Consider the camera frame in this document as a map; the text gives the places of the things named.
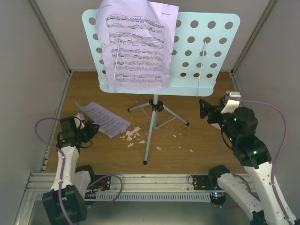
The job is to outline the white sheet music pages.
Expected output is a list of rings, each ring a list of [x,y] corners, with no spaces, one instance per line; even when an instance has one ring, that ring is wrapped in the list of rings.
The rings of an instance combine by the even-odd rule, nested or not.
[[[120,116],[105,109],[101,105],[91,102],[86,106],[75,103],[79,109],[81,109],[94,124],[99,125],[98,131],[113,138],[121,133],[126,132],[131,123]]]

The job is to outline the light blue music stand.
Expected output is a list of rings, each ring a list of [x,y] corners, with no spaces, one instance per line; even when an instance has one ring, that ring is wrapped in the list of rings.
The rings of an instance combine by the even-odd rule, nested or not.
[[[240,26],[240,18],[236,14],[178,12],[169,87],[113,91],[108,86],[102,44],[98,40],[97,12],[98,9],[86,10],[82,22],[98,72],[100,89],[107,93],[153,95],[151,129],[155,128],[158,110],[164,107],[158,96],[206,97],[213,93],[218,73]]]

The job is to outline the white metronome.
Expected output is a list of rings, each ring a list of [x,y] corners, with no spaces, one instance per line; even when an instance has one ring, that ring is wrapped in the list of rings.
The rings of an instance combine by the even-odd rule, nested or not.
[[[221,130],[221,127],[220,127],[219,124],[213,123],[213,124],[211,124],[211,125],[212,125],[214,128],[217,128],[217,129]]]

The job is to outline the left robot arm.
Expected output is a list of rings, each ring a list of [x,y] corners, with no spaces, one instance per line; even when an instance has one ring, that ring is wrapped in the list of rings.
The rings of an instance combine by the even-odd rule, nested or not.
[[[58,165],[53,185],[42,196],[42,203],[52,225],[69,225],[84,221],[87,189],[96,186],[97,178],[90,165],[76,167],[82,144],[90,143],[99,126],[85,121],[79,113],[60,120],[57,135]]]

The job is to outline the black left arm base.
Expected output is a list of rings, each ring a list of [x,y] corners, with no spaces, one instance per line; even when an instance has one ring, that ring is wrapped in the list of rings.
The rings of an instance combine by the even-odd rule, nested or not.
[[[95,194],[101,191],[110,190],[111,176],[100,179],[105,175],[95,175],[94,179],[91,180],[88,185],[86,193]]]

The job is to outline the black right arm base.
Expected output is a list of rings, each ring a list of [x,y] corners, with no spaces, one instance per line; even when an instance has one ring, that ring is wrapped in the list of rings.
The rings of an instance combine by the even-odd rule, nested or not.
[[[215,190],[216,186],[213,185],[208,175],[188,175],[187,182],[193,186],[194,190]]]

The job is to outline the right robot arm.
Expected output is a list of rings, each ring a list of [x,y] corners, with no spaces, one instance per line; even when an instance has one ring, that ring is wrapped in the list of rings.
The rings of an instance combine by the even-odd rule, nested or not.
[[[258,119],[252,109],[235,106],[225,112],[228,102],[212,105],[200,99],[200,118],[218,124],[221,135],[227,136],[229,148],[250,176],[258,199],[253,197],[224,165],[209,170],[208,186],[224,190],[244,211],[252,225],[298,225],[277,183],[272,160],[265,143],[256,135]]]

